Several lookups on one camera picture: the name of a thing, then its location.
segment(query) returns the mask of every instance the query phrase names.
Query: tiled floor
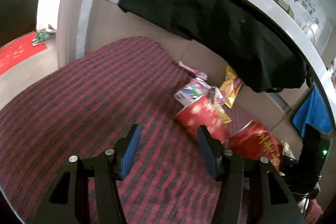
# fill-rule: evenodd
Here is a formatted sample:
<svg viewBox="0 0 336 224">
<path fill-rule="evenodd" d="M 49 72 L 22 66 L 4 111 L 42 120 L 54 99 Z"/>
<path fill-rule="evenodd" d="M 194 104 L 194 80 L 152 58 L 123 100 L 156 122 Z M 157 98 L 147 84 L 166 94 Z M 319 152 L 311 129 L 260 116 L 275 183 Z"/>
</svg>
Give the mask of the tiled floor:
<svg viewBox="0 0 336 224">
<path fill-rule="evenodd" d="M 56 39 L 46 42 L 41 51 L 0 76 L 0 109 L 16 95 L 58 69 Z"/>
</svg>

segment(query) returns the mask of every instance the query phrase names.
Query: red snack bag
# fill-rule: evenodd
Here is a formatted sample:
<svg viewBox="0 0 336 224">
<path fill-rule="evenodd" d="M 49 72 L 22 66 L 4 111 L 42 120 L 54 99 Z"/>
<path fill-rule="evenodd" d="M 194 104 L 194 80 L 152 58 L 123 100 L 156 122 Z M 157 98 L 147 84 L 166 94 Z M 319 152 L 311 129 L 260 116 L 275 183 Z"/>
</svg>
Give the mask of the red snack bag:
<svg viewBox="0 0 336 224">
<path fill-rule="evenodd" d="M 239 133 L 229 138 L 229 149 L 243 158 L 253 160 L 266 156 L 279 170 L 282 144 L 259 122 L 249 122 Z"/>
<path fill-rule="evenodd" d="M 221 142 L 227 140 L 228 133 L 226 126 L 222 124 L 221 118 L 216 113 L 214 106 L 205 95 L 202 95 L 184 107 L 177 113 L 176 119 L 187 129 L 194 139 L 197 139 L 197 129 L 199 126 L 204 124 L 212 138 L 218 139 Z"/>
</svg>

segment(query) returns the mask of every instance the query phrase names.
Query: pink plastic utensil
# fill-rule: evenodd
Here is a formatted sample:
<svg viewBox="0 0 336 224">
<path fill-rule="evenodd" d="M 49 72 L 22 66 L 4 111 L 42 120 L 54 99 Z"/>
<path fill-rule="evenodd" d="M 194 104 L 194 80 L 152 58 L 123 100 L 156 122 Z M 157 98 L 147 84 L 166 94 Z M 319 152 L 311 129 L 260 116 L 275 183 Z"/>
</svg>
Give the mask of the pink plastic utensil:
<svg viewBox="0 0 336 224">
<path fill-rule="evenodd" d="M 208 79 L 208 76 L 204 72 L 202 72 L 200 70 L 197 70 L 197 69 L 189 68 L 188 66 L 184 65 L 182 63 L 182 61 L 179 61 L 178 65 L 181 66 L 182 68 L 185 68 L 186 70 L 192 72 L 193 74 L 195 74 L 196 77 L 201 78 L 204 81 L 206 81 Z"/>
</svg>

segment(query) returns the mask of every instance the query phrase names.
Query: silver screw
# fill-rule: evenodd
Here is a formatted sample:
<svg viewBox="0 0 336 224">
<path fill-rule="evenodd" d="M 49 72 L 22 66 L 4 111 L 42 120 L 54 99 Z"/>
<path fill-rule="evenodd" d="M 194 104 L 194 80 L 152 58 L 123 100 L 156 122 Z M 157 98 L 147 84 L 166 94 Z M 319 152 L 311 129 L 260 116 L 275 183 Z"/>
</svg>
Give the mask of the silver screw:
<svg viewBox="0 0 336 224">
<path fill-rule="evenodd" d="M 106 149 L 105 154 L 108 155 L 108 156 L 113 155 L 114 154 L 114 149 L 112 149 L 112 148 Z"/>
<path fill-rule="evenodd" d="M 268 163 L 268 158 L 266 158 L 266 157 L 264 157 L 264 156 L 262 156 L 262 157 L 260 157 L 260 161 L 262 162 L 262 163 Z"/>
<path fill-rule="evenodd" d="M 232 155 L 233 155 L 233 151 L 230 150 L 230 149 L 225 149 L 225 150 L 224 150 L 224 154 L 225 154 L 226 156 L 232 156 Z"/>
<path fill-rule="evenodd" d="M 75 161 L 77 161 L 77 160 L 78 160 L 78 157 L 75 156 L 75 155 L 73 155 L 73 156 L 71 156 L 71 157 L 69 158 L 69 161 L 70 161 L 70 162 L 75 162 Z"/>
</svg>

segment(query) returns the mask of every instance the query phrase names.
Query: striped rug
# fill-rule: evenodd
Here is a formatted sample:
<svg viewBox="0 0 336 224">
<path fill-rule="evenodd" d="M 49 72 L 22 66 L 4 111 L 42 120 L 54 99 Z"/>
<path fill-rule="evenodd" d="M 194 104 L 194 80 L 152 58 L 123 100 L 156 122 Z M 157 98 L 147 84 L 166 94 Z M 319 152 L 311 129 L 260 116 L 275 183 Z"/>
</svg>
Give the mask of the striped rug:
<svg viewBox="0 0 336 224">
<path fill-rule="evenodd" d="M 62 164 L 113 147 L 133 123 L 142 139 L 118 183 L 128 223 L 210 223 L 221 184 L 207 174 L 197 144 L 174 121 L 173 94 L 190 80 L 158 43 L 118 40 L 27 88 L 0 111 L 0 185 L 32 220 Z M 239 128 L 253 117 L 228 111 Z M 92 224 L 98 223 L 90 181 Z"/>
</svg>

